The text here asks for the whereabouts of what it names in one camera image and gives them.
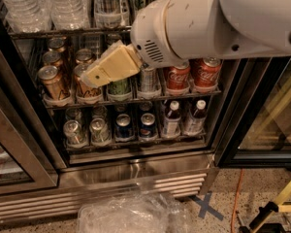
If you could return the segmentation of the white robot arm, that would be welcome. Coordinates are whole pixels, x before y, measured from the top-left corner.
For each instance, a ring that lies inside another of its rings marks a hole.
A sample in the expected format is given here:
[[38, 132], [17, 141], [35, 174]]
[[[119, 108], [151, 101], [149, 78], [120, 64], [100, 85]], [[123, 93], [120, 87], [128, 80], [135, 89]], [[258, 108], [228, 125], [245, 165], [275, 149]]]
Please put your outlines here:
[[291, 55], [291, 0], [156, 0], [138, 11], [131, 44], [112, 45], [81, 75], [91, 87], [202, 57]]

